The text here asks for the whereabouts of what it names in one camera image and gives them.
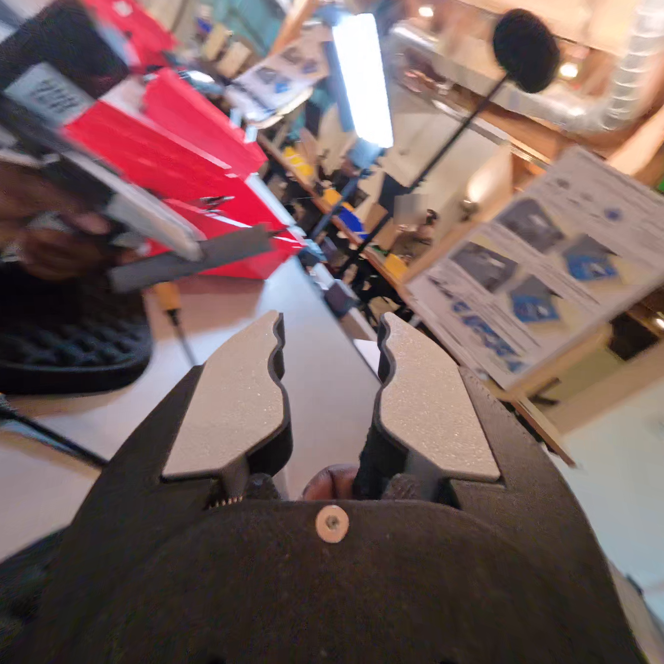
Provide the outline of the person's left hand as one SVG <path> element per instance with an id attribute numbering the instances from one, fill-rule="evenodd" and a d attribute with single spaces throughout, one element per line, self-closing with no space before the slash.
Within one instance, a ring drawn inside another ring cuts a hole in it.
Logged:
<path id="1" fill-rule="evenodd" d="M 28 227 L 33 217 L 46 212 L 57 213 L 79 231 Z M 109 231 L 105 219 L 39 171 L 1 163 L 1 249 L 18 245 L 19 263 L 28 274 L 64 281 L 141 258 L 140 252 L 120 252 L 95 239 Z"/>

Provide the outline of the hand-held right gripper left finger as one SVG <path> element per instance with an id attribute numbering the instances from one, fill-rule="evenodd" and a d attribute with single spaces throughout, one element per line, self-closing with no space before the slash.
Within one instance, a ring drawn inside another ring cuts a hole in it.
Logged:
<path id="1" fill-rule="evenodd" d="M 164 481 L 220 478 L 226 494 L 240 494 L 254 474 L 279 477 L 292 456 L 284 346 L 284 316 L 271 310 L 211 354 L 163 467 Z"/>

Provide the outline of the printed instruction sheet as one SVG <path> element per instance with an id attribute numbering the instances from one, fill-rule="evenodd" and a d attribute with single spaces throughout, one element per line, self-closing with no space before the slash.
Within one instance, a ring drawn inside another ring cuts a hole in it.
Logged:
<path id="1" fill-rule="evenodd" d="M 574 147 L 411 280 L 419 316 L 503 390 L 663 283 L 663 195 Z"/>

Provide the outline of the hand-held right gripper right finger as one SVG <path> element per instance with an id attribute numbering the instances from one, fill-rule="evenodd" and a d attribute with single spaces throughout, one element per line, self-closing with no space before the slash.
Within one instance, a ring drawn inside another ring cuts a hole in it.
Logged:
<path id="1" fill-rule="evenodd" d="M 394 313 L 380 320 L 378 350 L 380 387 L 354 496 L 380 499 L 396 476 L 420 499 L 440 499 L 452 480 L 498 483 L 499 465 L 452 357 Z"/>

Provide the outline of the instruction board on white stand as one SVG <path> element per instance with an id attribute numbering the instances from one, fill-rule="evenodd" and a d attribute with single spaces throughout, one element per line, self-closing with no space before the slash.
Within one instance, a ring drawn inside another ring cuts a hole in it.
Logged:
<path id="1" fill-rule="evenodd" d="M 245 121 L 258 124 L 284 115 L 328 73 L 322 42 L 300 38 L 233 79 L 224 99 Z"/>

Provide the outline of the black boom pole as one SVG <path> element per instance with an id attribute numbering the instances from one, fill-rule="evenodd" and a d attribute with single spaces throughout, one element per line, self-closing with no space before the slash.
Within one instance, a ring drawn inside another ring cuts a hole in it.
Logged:
<path id="1" fill-rule="evenodd" d="M 493 100 L 494 96 L 500 91 L 500 89 L 510 80 L 510 75 L 506 73 L 502 79 L 498 81 L 492 87 L 491 91 L 482 99 L 476 106 L 475 110 L 471 112 L 459 127 L 453 132 L 450 138 L 444 143 L 444 145 L 439 149 L 439 151 L 433 156 L 433 158 L 426 164 L 426 167 L 421 170 L 418 176 L 413 180 L 410 187 L 405 190 L 406 195 L 413 193 L 430 175 L 433 169 L 436 167 L 438 162 L 440 162 L 444 156 L 447 155 L 449 150 L 455 145 L 461 135 L 470 127 L 470 125 L 478 118 L 481 112 L 487 109 L 489 103 Z M 368 236 L 362 241 L 362 243 L 349 254 L 345 262 L 339 266 L 336 270 L 336 277 L 343 278 L 345 272 L 355 264 L 358 259 L 361 257 L 361 253 L 370 245 L 374 238 L 382 231 L 386 226 L 389 220 L 388 212 L 383 214 L 383 217 L 378 221 L 376 227 L 368 234 Z"/>

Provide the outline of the red divided plastic bin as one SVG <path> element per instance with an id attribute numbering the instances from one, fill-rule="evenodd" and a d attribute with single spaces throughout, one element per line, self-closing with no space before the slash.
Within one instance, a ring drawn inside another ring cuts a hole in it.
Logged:
<path id="1" fill-rule="evenodd" d="M 207 270 L 206 275 L 265 280 L 303 248 L 248 178 L 160 128 L 104 102 L 62 129 L 64 137 L 179 213 L 205 239 L 265 225 L 279 234 L 270 252 Z"/>

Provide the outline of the grey USB hub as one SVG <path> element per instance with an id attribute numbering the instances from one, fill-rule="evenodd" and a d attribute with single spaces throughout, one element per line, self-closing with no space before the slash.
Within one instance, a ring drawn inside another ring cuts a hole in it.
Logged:
<path id="1" fill-rule="evenodd" d="M 175 252 L 164 252 L 116 266 L 108 272 L 110 286 L 115 293 L 125 294 L 188 278 L 270 252 L 271 241 L 278 234 L 279 231 L 260 224 L 200 242 L 202 254 L 199 260 L 186 260 Z"/>

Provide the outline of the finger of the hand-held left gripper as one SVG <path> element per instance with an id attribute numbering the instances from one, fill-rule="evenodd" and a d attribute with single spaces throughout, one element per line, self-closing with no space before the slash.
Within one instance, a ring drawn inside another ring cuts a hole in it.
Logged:
<path id="1" fill-rule="evenodd" d="M 150 238 L 189 261 L 200 261 L 203 252 L 197 229 L 157 197 L 113 173 L 106 175 L 112 195 L 106 215 Z"/>

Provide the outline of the tan rounded board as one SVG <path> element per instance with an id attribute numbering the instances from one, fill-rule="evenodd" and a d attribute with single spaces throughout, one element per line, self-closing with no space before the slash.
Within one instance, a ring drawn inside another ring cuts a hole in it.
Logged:
<path id="1" fill-rule="evenodd" d="M 580 341 L 573 343 L 569 349 L 546 361 L 542 367 L 521 379 L 515 387 L 507 390 L 500 399 L 508 403 L 527 400 L 556 379 L 559 379 L 588 355 L 605 347 L 610 342 L 612 333 L 613 328 L 610 322 L 602 323 L 591 333 L 585 333 Z"/>

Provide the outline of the black foam pad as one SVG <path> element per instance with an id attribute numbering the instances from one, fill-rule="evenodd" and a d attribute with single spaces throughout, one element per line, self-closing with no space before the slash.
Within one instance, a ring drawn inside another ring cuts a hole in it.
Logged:
<path id="1" fill-rule="evenodd" d="M 105 274 L 49 282 L 1 265 L 1 392 L 86 395 L 120 390 L 153 353 L 144 297 L 112 292 Z"/>

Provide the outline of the black fuzzy microphone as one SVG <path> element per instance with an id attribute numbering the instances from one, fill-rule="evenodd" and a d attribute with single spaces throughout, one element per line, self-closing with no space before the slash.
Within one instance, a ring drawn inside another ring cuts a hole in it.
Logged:
<path id="1" fill-rule="evenodd" d="M 492 48 L 505 78 L 524 93 L 541 93 L 558 75 L 558 43 L 544 22 L 527 10 L 511 9 L 500 16 Z"/>

